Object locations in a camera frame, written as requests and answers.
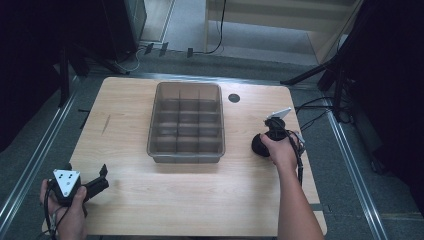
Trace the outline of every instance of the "white triangular marker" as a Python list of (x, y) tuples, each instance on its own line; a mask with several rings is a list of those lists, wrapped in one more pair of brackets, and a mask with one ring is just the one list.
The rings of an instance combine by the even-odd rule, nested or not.
[(53, 174), (59, 184), (63, 196), (68, 197), (74, 188), (75, 183), (78, 181), (80, 172), (55, 169)]

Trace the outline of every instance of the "person's left hand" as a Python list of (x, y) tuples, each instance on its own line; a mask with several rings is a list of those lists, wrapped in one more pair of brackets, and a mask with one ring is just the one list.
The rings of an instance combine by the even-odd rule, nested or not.
[[(40, 202), (44, 205), (44, 196), (47, 191), (47, 180), (43, 180), (40, 190)], [(69, 207), (65, 215), (66, 208), (62, 208), (56, 201), (54, 196), (49, 196), (49, 215), (56, 212), (56, 224), (62, 219), (58, 226), (57, 232), (61, 240), (81, 240), (87, 237), (85, 228), (85, 216), (83, 211), (84, 198), (87, 194), (85, 187), (80, 187), (72, 200), (72, 205)]]

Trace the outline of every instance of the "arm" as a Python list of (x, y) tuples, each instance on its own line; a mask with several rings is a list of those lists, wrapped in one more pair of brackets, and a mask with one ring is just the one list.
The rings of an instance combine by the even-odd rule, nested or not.
[(324, 239), (296, 174), (296, 156), (288, 138), (275, 142), (261, 134), (280, 178), (279, 239)]

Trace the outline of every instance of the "handheld device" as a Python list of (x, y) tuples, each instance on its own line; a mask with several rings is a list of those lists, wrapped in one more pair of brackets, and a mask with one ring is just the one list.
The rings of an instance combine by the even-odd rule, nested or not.
[[(291, 108), (286, 108), (277, 112), (273, 112), (271, 115), (267, 116), (264, 123), (265, 126), (269, 128), (269, 131), (265, 133), (270, 139), (274, 141), (280, 141), (283, 140), (286, 137), (289, 137), (290, 144), (292, 145), (293, 151), (295, 152), (296, 159), (297, 159), (297, 171), (298, 171), (298, 179), (300, 184), (302, 184), (302, 178), (303, 178), (303, 163), (300, 156), (305, 151), (305, 148), (303, 147), (303, 143), (305, 143), (305, 140), (302, 138), (302, 136), (296, 132), (291, 132), (285, 129), (286, 123), (283, 121), (283, 118), (290, 112)], [(296, 145), (294, 140), (290, 137), (290, 134), (294, 133), (300, 144), (299, 146)], [(262, 143), (260, 139), (260, 134), (255, 135), (255, 137), (252, 140), (252, 150), (256, 154), (263, 156), (263, 157), (269, 157), (269, 151), (268, 148), (265, 146), (265, 144)]]
[[(52, 217), (49, 215), (49, 196), (51, 191), (54, 192), (57, 202), (62, 207), (69, 207), (72, 205), (72, 200), (81, 186), (85, 186), (87, 189), (86, 197), (84, 198), (84, 203), (105, 190), (109, 187), (109, 182), (106, 180), (106, 175), (108, 173), (106, 164), (100, 169), (99, 177), (92, 180), (87, 184), (81, 184), (81, 177), (79, 171), (72, 170), (71, 164), (68, 164), (64, 169), (55, 169), (53, 171), (54, 178), (48, 181), (47, 190), (44, 195), (44, 216), (46, 218), (48, 232), (52, 239), (56, 239), (56, 231), (63, 217), (65, 217), (68, 210), (62, 216), (62, 219), (56, 224), (56, 212)], [(83, 205), (83, 211), (85, 216), (87, 216), (87, 210)]]

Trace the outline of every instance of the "vr controller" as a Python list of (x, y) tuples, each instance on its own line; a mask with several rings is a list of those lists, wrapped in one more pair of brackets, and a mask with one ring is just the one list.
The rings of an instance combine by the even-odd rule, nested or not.
[[(283, 121), (284, 118), (291, 108), (286, 108), (284, 110), (273, 112), (265, 119), (265, 126), (269, 128), (269, 131), (265, 133), (270, 139), (274, 141), (280, 141), (287, 137), (287, 131), (285, 129), (286, 123)], [(269, 157), (268, 148), (265, 144), (262, 143), (260, 139), (260, 134), (257, 134), (252, 140), (252, 150), (256, 154)]]
[(84, 203), (109, 187), (109, 182), (106, 180), (108, 171), (106, 164), (103, 165), (99, 172), (99, 177), (91, 182), (82, 185), (80, 172), (72, 171), (72, 166), (69, 164), (66, 170), (54, 170), (55, 179), (50, 180), (52, 190), (55, 193), (56, 199), (61, 206), (70, 207), (72, 200), (80, 186), (87, 188), (87, 195)]
[[(286, 123), (283, 121), (282, 118), (284, 118), (289, 112), (291, 108), (287, 108), (278, 112), (273, 112), (271, 115), (269, 115), (265, 119), (265, 126), (269, 128), (269, 131), (265, 133), (270, 139), (274, 141), (280, 141), (283, 140), (286, 137), (289, 137), (289, 131), (285, 129)], [(296, 143), (294, 140), (289, 137), (290, 144), (292, 145), (293, 151), (296, 154), (296, 160), (297, 160), (297, 178), (299, 180), (300, 185), (302, 185), (302, 179), (303, 179), (303, 163), (300, 156), (302, 155), (303, 151), (305, 151), (305, 148), (303, 147), (303, 143), (305, 143), (305, 140), (302, 138), (302, 136), (296, 132), (297, 139), (302, 143), (300, 146), (296, 146)], [(252, 140), (252, 150), (256, 154), (263, 156), (263, 157), (269, 157), (269, 150), (265, 146), (265, 144), (262, 143), (260, 134), (257, 134), (253, 140)]]

